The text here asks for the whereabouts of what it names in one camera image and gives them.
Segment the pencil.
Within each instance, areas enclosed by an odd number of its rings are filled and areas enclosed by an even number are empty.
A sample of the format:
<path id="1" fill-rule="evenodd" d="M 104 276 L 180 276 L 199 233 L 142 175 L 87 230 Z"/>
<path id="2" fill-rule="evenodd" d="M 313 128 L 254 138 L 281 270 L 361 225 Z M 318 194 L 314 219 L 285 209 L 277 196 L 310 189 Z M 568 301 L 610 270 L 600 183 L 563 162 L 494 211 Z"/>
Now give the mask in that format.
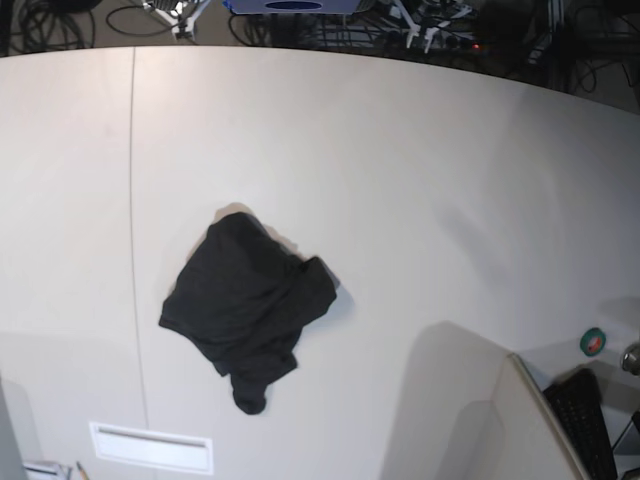
<path id="1" fill-rule="evenodd" d="M 80 474 L 80 476 L 81 476 L 81 478 L 83 480 L 89 480 L 90 479 L 88 474 L 86 473 L 85 469 L 80 464 L 80 462 L 76 462 L 76 468 L 77 468 L 77 470 L 78 470 L 78 472 L 79 472 L 79 474 Z"/>

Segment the black power strip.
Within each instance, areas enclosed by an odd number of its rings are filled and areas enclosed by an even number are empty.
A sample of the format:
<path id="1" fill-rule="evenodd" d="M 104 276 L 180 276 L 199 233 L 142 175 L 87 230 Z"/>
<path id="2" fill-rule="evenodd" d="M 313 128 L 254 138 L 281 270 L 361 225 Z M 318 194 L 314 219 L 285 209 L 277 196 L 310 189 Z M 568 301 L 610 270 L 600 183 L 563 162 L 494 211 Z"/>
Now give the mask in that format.
<path id="1" fill-rule="evenodd" d="M 470 31 L 455 31 L 446 28 L 427 28 L 410 38 L 407 29 L 389 30 L 377 38 L 385 48 L 429 53 L 485 54 L 492 43 L 482 41 Z"/>

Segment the silver round knob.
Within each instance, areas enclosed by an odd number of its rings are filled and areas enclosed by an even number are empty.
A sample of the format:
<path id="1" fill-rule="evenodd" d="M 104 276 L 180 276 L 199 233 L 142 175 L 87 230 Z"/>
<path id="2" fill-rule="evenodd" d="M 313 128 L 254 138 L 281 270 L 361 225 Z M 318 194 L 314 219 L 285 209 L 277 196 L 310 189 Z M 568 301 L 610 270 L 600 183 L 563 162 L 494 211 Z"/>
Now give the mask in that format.
<path id="1" fill-rule="evenodd" d="M 633 376 L 640 375 L 640 342 L 634 342 L 624 350 L 620 366 L 623 371 Z"/>

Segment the black keyboard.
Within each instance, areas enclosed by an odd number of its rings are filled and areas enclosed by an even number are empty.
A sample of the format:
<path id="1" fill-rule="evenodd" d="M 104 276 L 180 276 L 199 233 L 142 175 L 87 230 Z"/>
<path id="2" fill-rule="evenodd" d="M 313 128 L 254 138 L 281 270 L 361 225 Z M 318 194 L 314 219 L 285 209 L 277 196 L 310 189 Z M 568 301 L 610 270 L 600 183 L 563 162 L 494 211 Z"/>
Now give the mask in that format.
<path id="1" fill-rule="evenodd" d="M 595 374 L 582 368 L 543 395 L 591 479 L 615 480 L 618 471 L 601 409 Z"/>

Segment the black t-shirt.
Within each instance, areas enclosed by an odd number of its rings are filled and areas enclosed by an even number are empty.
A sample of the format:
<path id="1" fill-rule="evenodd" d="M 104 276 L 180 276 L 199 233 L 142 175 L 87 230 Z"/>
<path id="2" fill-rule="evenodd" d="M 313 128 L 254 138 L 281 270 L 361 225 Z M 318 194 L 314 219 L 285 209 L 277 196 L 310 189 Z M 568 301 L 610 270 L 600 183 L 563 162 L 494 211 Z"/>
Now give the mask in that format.
<path id="1" fill-rule="evenodd" d="M 337 282 L 317 256 L 302 259 L 251 214 L 209 226 L 164 300 L 160 327 L 189 340 L 247 415 L 266 407 L 268 387 L 296 369 L 303 329 L 324 316 Z"/>

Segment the green tape roll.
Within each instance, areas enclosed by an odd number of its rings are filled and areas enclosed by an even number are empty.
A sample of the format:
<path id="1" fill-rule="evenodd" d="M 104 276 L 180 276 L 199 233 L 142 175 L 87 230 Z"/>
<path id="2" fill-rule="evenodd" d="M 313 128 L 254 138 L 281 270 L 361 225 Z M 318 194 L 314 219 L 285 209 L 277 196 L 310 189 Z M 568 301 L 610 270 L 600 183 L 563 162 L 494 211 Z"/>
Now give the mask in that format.
<path id="1" fill-rule="evenodd" d="M 606 334 L 597 327 L 588 329 L 579 341 L 581 352 L 587 357 L 599 355 L 605 348 L 607 342 Z"/>

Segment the white desk divider panel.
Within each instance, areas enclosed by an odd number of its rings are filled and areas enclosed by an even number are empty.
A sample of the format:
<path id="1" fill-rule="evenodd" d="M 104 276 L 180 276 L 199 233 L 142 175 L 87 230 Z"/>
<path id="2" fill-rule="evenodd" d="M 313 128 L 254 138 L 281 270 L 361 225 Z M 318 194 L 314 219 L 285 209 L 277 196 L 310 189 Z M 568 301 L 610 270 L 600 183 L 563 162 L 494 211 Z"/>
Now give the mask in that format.
<path id="1" fill-rule="evenodd" d="M 492 395 L 503 429 L 495 479 L 587 479 L 559 421 L 515 354 L 505 358 Z"/>

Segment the blue box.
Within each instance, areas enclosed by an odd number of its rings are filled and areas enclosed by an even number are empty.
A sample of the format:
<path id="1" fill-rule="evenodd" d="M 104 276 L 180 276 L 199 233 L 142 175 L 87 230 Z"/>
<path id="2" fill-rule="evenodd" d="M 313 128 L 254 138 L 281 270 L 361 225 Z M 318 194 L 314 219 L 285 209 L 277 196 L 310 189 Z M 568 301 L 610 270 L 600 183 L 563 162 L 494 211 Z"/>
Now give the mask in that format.
<path id="1" fill-rule="evenodd" d="M 358 0 L 228 0 L 223 5 L 239 15 L 270 13 L 352 14 Z"/>

